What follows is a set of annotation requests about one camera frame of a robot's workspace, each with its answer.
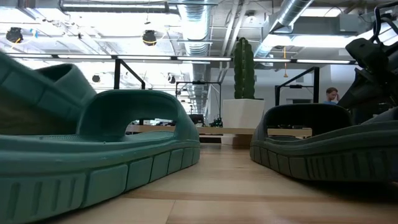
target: slide sandal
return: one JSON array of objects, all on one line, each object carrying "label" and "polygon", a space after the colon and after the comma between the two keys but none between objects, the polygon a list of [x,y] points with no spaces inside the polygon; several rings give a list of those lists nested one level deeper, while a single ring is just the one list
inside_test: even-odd
[{"label": "slide sandal", "polygon": [[0,52],[0,134],[74,134],[96,92],[72,64],[31,70]]},{"label": "slide sandal", "polygon": [[[175,131],[125,135],[141,118]],[[184,169],[200,158],[199,134],[172,95],[152,90],[97,94],[77,134],[0,136],[0,223],[27,223],[85,208]]]},{"label": "slide sandal", "polygon": [[[313,136],[269,136],[267,128],[302,125]],[[282,105],[270,109],[253,135],[250,157],[281,174],[305,180],[398,180],[398,121],[352,125],[336,105]]]}]

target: wooden floor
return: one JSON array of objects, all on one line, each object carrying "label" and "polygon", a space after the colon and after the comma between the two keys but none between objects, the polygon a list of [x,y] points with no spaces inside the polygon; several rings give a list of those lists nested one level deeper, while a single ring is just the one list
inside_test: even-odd
[{"label": "wooden floor", "polygon": [[297,181],[204,144],[192,167],[45,223],[398,223],[398,185]]}]

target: white planter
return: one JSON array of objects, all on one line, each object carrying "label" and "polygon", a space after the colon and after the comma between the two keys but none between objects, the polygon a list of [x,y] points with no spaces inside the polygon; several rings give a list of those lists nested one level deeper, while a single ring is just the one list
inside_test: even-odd
[{"label": "white planter", "polygon": [[224,128],[256,128],[259,124],[266,102],[264,100],[224,100]]}]

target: white wall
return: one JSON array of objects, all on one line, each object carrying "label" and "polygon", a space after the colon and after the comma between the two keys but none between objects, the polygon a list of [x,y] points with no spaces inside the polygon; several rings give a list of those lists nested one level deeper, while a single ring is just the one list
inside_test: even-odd
[{"label": "white wall", "polygon": [[[325,101],[326,89],[335,87],[338,89],[342,97],[354,81],[355,72],[354,65],[327,65],[320,69],[320,91],[319,102]],[[255,85],[255,97],[263,98],[266,101],[266,109],[275,106],[275,85],[280,85],[290,78],[302,73],[304,70],[287,70],[288,78],[284,78],[284,70],[275,72],[273,70],[256,70],[257,82]],[[216,80],[218,76],[218,69],[212,69],[212,79]],[[222,100],[234,98],[234,81],[233,69],[228,70],[223,82],[221,91],[221,102],[218,102],[219,95],[214,90],[210,92],[209,99],[209,116],[208,122],[212,122],[214,117],[219,114],[218,105],[221,105],[222,114]],[[308,74],[304,76],[304,83],[301,85],[312,85],[313,75]],[[308,99],[313,98],[313,88],[290,89],[283,88],[280,92],[280,104],[286,104],[289,99]]]}]

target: person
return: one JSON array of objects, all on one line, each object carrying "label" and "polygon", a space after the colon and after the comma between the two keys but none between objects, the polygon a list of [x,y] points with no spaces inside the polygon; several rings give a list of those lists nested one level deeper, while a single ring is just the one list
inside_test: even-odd
[{"label": "person", "polygon": [[332,100],[340,100],[340,96],[338,95],[338,90],[335,87],[329,87],[326,90],[326,101],[324,101],[323,103],[326,104],[331,104],[331,105],[337,105],[336,102],[333,102]]}]

